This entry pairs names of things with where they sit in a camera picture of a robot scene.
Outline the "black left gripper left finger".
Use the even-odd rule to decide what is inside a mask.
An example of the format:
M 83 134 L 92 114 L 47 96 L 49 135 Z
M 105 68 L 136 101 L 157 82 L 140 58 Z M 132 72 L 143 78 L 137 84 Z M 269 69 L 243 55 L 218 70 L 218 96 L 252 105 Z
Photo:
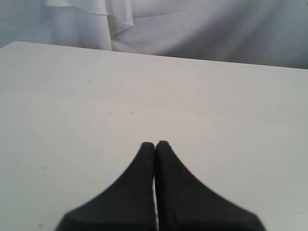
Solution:
M 141 144 L 122 175 L 104 192 L 66 213 L 58 231 L 154 231 L 155 147 Z

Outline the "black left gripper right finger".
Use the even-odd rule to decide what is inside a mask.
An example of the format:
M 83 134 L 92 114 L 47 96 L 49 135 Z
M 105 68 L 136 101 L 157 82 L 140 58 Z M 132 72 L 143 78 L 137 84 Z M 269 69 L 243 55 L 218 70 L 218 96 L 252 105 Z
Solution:
M 263 231 L 259 218 L 216 194 L 179 160 L 167 141 L 154 154 L 161 231 Z

